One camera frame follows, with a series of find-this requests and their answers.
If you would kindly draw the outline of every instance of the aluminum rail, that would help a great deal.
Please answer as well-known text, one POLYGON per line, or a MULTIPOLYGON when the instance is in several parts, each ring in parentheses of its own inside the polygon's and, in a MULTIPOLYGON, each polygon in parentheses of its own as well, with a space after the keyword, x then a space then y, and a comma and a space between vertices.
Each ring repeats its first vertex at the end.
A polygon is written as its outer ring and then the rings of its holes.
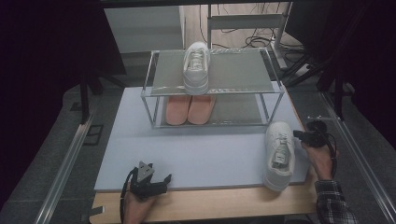
POLYGON ((90 104, 91 113, 88 116, 87 121, 84 124, 80 124, 78 130, 73 138, 73 141, 64 156, 64 161, 59 168, 58 174, 52 182, 52 186, 49 189, 46 199, 44 200, 37 217, 35 218, 36 224, 47 224, 50 223, 53 212, 55 211, 56 205, 61 198, 64 186, 70 176, 73 169, 74 163, 78 156, 79 150, 84 142, 85 135, 90 129, 93 116, 96 113, 96 109, 99 105, 101 96, 93 96, 90 104))
POLYGON ((378 202, 379 207, 384 213, 386 219, 388 220, 388 223, 396 223, 396 209, 393 201, 389 197, 381 182, 378 180, 378 178, 376 178, 373 169, 362 154, 361 149, 350 133, 347 125, 340 119, 337 119, 338 116, 332 109, 332 100, 330 99, 329 95, 321 92, 320 97, 326 105, 330 115, 335 118, 334 124, 338 132, 345 140, 349 152, 352 154, 353 159, 358 165, 358 168, 360 169, 368 187, 375 196, 375 199, 378 202))

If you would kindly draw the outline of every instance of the gray floor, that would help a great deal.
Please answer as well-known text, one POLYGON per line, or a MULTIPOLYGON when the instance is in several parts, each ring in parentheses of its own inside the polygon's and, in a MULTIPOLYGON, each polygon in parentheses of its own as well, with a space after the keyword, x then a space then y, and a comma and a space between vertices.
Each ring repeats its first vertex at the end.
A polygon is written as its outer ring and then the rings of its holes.
MULTIPOLYGON (((132 61, 134 57, 135 55, 123 55, 125 62, 132 61)), ((138 65, 128 63, 126 65, 128 75, 117 76, 117 78, 130 86, 142 86, 142 77, 145 76, 147 69, 145 61, 143 60, 138 65)), ((323 106, 316 90, 317 80, 318 77, 311 77, 298 86, 288 89, 302 123, 309 121, 308 116, 329 116, 329 112, 323 106)), ((105 86, 104 93, 101 96, 91 95, 91 100, 95 98, 100 101, 92 119, 92 126, 102 127, 102 134, 99 139, 97 139, 97 136, 85 138, 86 144, 81 147, 61 198, 53 211, 50 223, 88 223, 87 215, 91 210, 95 193, 93 186, 122 96, 120 87, 104 79, 101 79, 101 81, 105 86)), ((35 160, 4 205, 0 213, 0 223, 34 223, 78 130, 81 116, 78 104, 79 87, 76 86, 64 95, 64 107, 35 160)), ((357 110, 349 97, 344 98, 343 106, 345 124, 373 169, 377 180, 389 194, 390 199, 395 201, 396 151, 357 110)), ((327 121, 327 124, 330 133, 336 137, 337 146, 341 152, 336 179, 342 183, 346 200, 356 212, 361 223, 388 223, 377 203, 377 199, 373 196, 373 192, 367 184, 367 180, 361 174, 361 169, 355 162, 353 154, 349 151, 347 143, 338 133, 334 122, 327 121)), ((318 223, 314 214, 309 216, 318 223)), ((286 219, 291 218, 306 219, 305 216, 286 217, 286 219)), ((268 223, 269 220, 264 220, 264 218, 238 218, 194 223, 212 222, 268 223)))

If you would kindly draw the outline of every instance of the white sneaker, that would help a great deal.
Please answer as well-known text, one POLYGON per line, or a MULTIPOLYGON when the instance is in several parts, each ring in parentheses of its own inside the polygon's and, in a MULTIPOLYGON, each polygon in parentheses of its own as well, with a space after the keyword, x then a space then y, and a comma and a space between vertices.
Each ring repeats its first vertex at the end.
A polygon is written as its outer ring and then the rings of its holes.
POLYGON ((294 172, 293 132, 285 121, 274 121, 265 135, 266 169, 264 185, 271 190, 282 191, 294 172))
POLYGON ((210 52, 203 42, 193 43, 184 55, 183 80, 188 95, 205 94, 209 88, 210 52))

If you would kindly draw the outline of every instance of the glass shelf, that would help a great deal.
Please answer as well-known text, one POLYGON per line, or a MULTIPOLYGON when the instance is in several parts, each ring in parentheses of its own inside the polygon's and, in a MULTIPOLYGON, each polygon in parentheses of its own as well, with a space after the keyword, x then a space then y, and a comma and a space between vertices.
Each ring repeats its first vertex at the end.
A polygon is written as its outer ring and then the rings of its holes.
MULTIPOLYGON (((165 122, 168 97, 186 95, 183 85, 185 50, 154 50, 141 97, 153 127, 165 122)), ((285 92, 267 49, 210 50, 209 90, 216 103, 205 126, 266 125, 285 92)))

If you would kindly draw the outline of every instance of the floor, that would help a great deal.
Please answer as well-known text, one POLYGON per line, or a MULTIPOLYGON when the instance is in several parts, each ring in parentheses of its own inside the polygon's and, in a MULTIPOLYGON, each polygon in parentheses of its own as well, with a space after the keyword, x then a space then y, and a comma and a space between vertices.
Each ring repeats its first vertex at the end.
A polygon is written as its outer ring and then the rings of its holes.
MULTIPOLYGON (((277 6, 277 3, 265 6, 262 4, 246 4, 236 7, 238 11, 233 11, 234 7, 220 5, 219 10, 220 13, 230 14, 250 13, 251 11, 260 11, 260 8, 264 7, 264 11, 276 12, 277 6)), ((217 6, 213 6, 212 12, 217 10, 217 6)), ((207 8, 201 8, 202 19, 205 18, 206 11, 207 8)), ((193 41, 203 40, 199 29, 200 25, 197 24, 199 20, 196 19, 199 18, 199 12, 198 6, 186 7, 186 15, 189 15, 186 18, 186 46, 193 41)), ((202 20, 202 29, 205 30, 205 20, 202 20)), ((238 32, 241 33, 232 32, 226 34, 219 32, 213 36, 213 43, 231 48, 244 47, 246 45, 246 37, 250 36, 253 31, 238 32)), ((268 32, 269 35, 272 33, 270 30, 260 30, 259 32, 268 32)), ((298 42, 288 35, 282 37, 282 43, 298 45, 298 42)), ((139 57, 144 59, 146 56, 139 55, 139 57)), ((288 65, 291 66, 292 62, 298 60, 299 57, 301 55, 291 55, 290 61, 287 61, 288 65)), ((125 64, 128 64, 132 59, 131 55, 123 55, 125 64)), ((130 86, 141 86, 141 77, 145 75, 145 68, 147 67, 144 65, 127 66, 127 76, 117 76, 117 78, 130 86)), ((276 71, 279 74, 283 73, 278 67, 276 67, 276 71)), ((302 123, 307 123, 309 116, 331 116, 327 107, 323 105, 323 99, 315 87, 318 76, 288 89, 302 123)), ((98 129, 101 131, 100 135, 87 136, 80 142, 80 149, 75 157, 75 163, 70 174, 66 175, 67 178, 64 180, 65 185, 61 191, 59 202, 54 210, 49 211, 49 216, 51 217, 49 223, 88 223, 88 216, 95 193, 93 186, 106 151, 107 140, 110 136, 122 96, 122 88, 105 79, 101 79, 101 82, 105 86, 104 93, 100 96, 90 95, 90 101, 98 101, 99 104, 92 108, 95 110, 90 120, 92 128, 86 130, 88 133, 97 133, 98 129)), ((384 216, 378 205, 386 197, 382 199, 376 198, 373 186, 384 190, 385 196, 389 197, 391 202, 396 200, 396 176, 394 175, 396 151, 373 125, 361 115, 351 103, 349 97, 344 98, 343 106, 345 121, 342 124, 347 126, 347 130, 356 141, 356 146, 339 134, 338 121, 326 121, 329 126, 329 133, 334 134, 337 139, 337 146, 341 151, 336 179, 342 183, 346 200, 356 212, 361 223, 393 223, 384 216), (350 145, 358 148, 358 151, 363 155, 363 162, 358 160, 359 155, 356 154, 355 149, 350 148, 350 145), (362 164, 364 167, 365 163, 369 166, 368 170, 361 168, 362 164), (369 176, 367 173, 370 172, 373 172, 374 180, 367 178, 369 176)), ((49 195, 53 180, 59 174, 64 157, 69 156, 70 146, 78 145, 74 141, 76 133, 81 131, 79 126, 80 114, 79 86, 76 86, 64 95, 63 109, 28 171, 3 207, 0 213, 0 223, 35 222, 43 202, 46 201, 46 197, 49 195)), ((315 223, 318 223, 315 214, 310 214, 309 217, 315 223)), ((285 219, 293 218, 307 219, 306 216, 285 217, 285 219)), ((266 221, 268 220, 254 217, 194 223, 268 223, 266 221)))

